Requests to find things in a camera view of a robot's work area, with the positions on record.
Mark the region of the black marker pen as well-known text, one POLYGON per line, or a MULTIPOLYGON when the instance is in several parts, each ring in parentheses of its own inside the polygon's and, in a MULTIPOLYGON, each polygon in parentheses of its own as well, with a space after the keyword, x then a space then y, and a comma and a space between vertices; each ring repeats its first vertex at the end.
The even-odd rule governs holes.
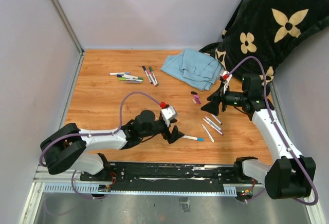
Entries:
POLYGON ((211 116, 219 123, 219 125, 222 125, 221 120, 217 116, 215 116, 213 114, 211 114, 211 116))

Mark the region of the pink marker pen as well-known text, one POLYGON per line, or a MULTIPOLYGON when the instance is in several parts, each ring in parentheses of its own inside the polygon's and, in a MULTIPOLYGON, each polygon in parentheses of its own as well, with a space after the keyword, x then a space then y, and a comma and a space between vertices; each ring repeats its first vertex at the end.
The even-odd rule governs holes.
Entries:
POLYGON ((215 126, 217 129, 222 130, 216 123, 214 123, 209 117, 205 116, 206 120, 212 124, 213 126, 215 126))

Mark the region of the magenta cap marker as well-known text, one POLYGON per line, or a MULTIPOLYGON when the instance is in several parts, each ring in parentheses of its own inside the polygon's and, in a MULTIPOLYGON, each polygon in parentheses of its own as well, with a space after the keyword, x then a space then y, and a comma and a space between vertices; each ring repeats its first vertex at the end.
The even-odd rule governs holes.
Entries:
POLYGON ((206 118, 203 118, 203 120, 211 127, 213 128, 214 130, 216 130, 221 136, 223 136, 223 132, 221 131, 221 129, 216 126, 215 124, 213 124, 212 122, 208 121, 206 118))

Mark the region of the light blue cap marker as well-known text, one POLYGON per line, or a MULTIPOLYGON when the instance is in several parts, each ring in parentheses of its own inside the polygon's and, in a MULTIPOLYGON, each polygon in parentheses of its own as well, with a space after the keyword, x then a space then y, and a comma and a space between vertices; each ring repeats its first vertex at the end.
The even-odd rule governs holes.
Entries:
POLYGON ((195 140, 195 141, 204 141, 203 138, 193 137, 193 136, 188 136, 188 135, 184 135, 184 136, 182 136, 182 138, 189 139, 189 140, 195 140))

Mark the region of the white slim marker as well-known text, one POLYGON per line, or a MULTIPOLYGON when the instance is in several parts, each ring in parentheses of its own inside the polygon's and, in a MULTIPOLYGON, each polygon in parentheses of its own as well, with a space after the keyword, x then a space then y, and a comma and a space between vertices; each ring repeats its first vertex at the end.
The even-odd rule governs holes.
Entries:
POLYGON ((213 137, 211 136, 210 132, 208 131, 208 129, 205 127, 204 124, 202 124, 202 127, 203 127, 204 131, 206 132, 207 136, 209 137, 210 141, 212 143, 214 143, 215 141, 214 141, 213 137))

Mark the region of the red pink cap marker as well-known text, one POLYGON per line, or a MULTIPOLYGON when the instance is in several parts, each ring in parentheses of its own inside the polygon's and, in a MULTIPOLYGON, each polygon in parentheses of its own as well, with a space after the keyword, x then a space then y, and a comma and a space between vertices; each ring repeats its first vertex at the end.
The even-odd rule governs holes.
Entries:
POLYGON ((147 73, 151 79, 151 82, 154 84, 154 86, 158 86, 157 82, 155 81, 155 79, 153 78, 153 75, 151 74, 151 72, 149 70, 147 70, 147 73))

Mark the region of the dark blue cap marker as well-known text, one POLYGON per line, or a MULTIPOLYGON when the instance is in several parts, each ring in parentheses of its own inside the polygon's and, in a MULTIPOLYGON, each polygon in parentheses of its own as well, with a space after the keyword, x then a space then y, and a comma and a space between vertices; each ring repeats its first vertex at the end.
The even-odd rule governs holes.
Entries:
POLYGON ((146 67, 145 66, 142 66, 142 68, 143 68, 143 71, 145 72, 148 80, 150 81, 150 83, 153 84, 153 81, 152 81, 150 75, 148 74, 148 71, 147 71, 146 67))

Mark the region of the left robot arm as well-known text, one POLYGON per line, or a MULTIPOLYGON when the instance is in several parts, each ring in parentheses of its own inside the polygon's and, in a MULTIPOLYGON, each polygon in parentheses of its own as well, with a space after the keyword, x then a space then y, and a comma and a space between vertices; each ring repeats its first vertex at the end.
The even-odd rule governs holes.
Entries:
POLYGON ((167 108, 161 110, 158 120, 152 111, 144 110, 135 119, 113 130, 79 129, 75 123, 70 123, 40 144, 41 164, 51 175, 77 170, 103 181, 110 175, 106 157, 90 154, 90 151, 126 150, 139 145, 144 138, 156 135, 162 135, 172 144, 184 136, 177 126, 171 126, 176 117, 177 114, 167 108))

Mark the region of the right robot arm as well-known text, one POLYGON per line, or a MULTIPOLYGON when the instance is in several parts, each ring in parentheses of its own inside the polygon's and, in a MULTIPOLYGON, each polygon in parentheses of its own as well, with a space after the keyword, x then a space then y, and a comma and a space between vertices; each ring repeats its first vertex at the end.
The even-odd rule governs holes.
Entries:
POLYGON ((256 157, 237 158, 233 177, 239 183, 252 178, 264 185, 271 199, 297 199, 310 196, 316 164, 313 158, 304 157, 294 146, 280 124, 275 108, 267 98, 267 87, 256 74, 245 74, 242 90, 231 91, 232 75, 220 75, 219 88, 210 95, 201 110, 217 116, 228 106, 240 107, 260 131, 271 153, 273 164, 268 166, 256 157))

